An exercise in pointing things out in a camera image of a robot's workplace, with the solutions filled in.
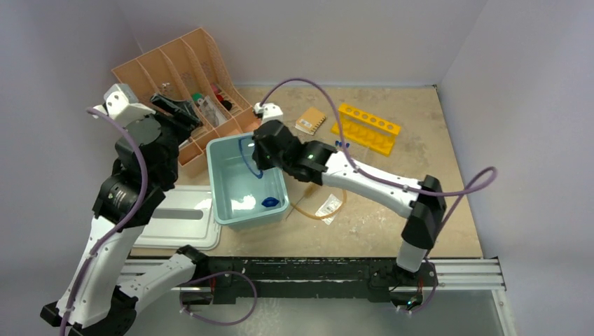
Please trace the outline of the blue safety glasses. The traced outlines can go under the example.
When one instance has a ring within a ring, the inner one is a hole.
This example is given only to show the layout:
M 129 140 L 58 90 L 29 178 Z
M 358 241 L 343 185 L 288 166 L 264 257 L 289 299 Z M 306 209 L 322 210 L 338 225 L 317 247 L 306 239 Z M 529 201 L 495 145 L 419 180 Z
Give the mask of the blue safety glasses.
M 238 148 L 243 163 L 245 163 L 248 171 L 257 179 L 263 178 L 263 171 L 257 167 L 257 164 L 252 160 L 251 154 L 255 151 L 255 144 L 251 136 L 243 136 L 238 139 Z

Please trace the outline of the tan bristle brush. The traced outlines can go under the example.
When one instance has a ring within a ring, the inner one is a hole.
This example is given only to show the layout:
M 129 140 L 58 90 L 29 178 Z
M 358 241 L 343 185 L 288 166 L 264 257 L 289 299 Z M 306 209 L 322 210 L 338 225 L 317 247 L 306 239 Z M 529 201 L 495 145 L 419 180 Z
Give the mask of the tan bristle brush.
M 311 218 L 311 219 L 314 219 L 314 220 L 319 220 L 319 217 L 318 217 L 318 216 L 316 216 L 316 215 L 314 215 L 314 214 L 311 214 L 311 213 L 308 213 L 308 212 L 306 212 L 305 210 L 303 210 L 302 208 L 300 208 L 300 207 L 298 206 L 298 205 L 299 205 L 299 203 L 300 203 L 302 200 L 304 200 L 304 199 L 306 199 L 306 198 L 309 198 L 309 197 L 311 197 L 311 196 L 312 196 L 312 195 L 313 195 L 313 194 L 314 194 L 314 193 L 315 193 L 315 192 L 316 192 L 318 189 L 319 189 L 319 186 L 318 186 L 317 184 L 313 184 L 313 183 L 311 183 L 311 184 L 310 184 L 310 185 L 309 185 L 309 186 L 308 186 L 308 187 L 307 187 L 307 188 L 306 188 L 306 189 L 303 191 L 303 194 L 302 194 L 302 195 L 301 195 L 301 197 L 298 199 L 298 201 L 297 201 L 296 203 L 293 203 L 293 202 L 291 203 L 291 207 L 292 207 L 292 209 L 291 209 L 291 210 L 288 212 L 288 214 L 285 216 L 285 218 L 284 218 L 284 219 L 285 219 L 285 220 L 287 220 L 287 219 L 290 217 L 290 215 L 291 215 L 291 214 L 292 214 L 294 211 L 297 211 L 298 213 L 300 213 L 300 214 L 304 215 L 304 216 L 305 216 L 305 217 L 307 217 L 307 218 Z

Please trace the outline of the teal plastic bin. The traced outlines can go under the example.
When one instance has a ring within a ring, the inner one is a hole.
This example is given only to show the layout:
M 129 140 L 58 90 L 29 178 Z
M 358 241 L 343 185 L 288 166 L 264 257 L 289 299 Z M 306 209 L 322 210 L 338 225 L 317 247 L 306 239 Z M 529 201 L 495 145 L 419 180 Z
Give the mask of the teal plastic bin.
M 215 221 L 234 231 L 280 222 L 289 210 L 289 196 L 282 171 L 272 168 L 257 179 L 243 163 L 238 139 L 252 133 L 236 134 L 210 141 L 206 154 Z M 254 199 L 276 197 L 275 208 L 254 209 Z

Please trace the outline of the tan rubber tubing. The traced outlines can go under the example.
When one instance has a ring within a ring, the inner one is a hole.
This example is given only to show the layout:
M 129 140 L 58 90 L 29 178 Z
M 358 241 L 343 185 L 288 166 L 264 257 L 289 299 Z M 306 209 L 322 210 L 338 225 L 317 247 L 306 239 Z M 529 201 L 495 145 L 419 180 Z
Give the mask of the tan rubber tubing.
M 338 205 L 338 208 L 336 208 L 335 210 L 333 210 L 332 212 L 330 212 L 328 214 L 325 214 L 325 215 L 322 215 L 322 216 L 318 216 L 319 217 L 319 220 L 324 220 L 326 218 L 330 218 L 330 217 L 335 216 L 342 209 L 342 207 L 344 205 L 346 205 L 346 202 L 347 202 L 347 191 L 344 190 L 344 189 L 342 189 L 342 199 L 341 199 L 340 205 Z

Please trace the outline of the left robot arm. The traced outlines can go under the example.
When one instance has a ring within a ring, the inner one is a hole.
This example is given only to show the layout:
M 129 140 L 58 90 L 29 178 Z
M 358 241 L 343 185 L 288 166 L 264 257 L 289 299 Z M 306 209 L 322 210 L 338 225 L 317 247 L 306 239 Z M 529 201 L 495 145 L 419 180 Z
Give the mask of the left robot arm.
M 193 103 L 155 93 L 141 103 L 116 83 L 104 102 L 88 108 L 121 134 L 110 177 L 92 207 L 90 234 L 62 297 L 41 310 L 61 335 L 124 335 L 152 302 L 181 284 L 201 286 L 206 256 L 186 245 L 155 269 L 119 283 L 129 252 L 179 177 L 179 146 L 201 126 Z

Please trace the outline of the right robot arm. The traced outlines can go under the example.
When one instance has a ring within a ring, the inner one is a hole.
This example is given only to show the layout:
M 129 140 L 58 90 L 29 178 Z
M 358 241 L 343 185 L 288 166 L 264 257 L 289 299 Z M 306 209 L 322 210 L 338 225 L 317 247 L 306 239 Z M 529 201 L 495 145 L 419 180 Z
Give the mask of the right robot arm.
M 320 141 L 302 142 L 278 120 L 263 123 L 252 139 L 252 158 L 259 169 L 279 168 L 300 182 L 350 191 L 405 218 L 393 275 L 403 285 L 420 277 L 421 264 L 436 243 L 447 209 L 437 178 L 427 175 L 419 181 L 373 167 L 365 172 L 366 165 L 346 152 Z

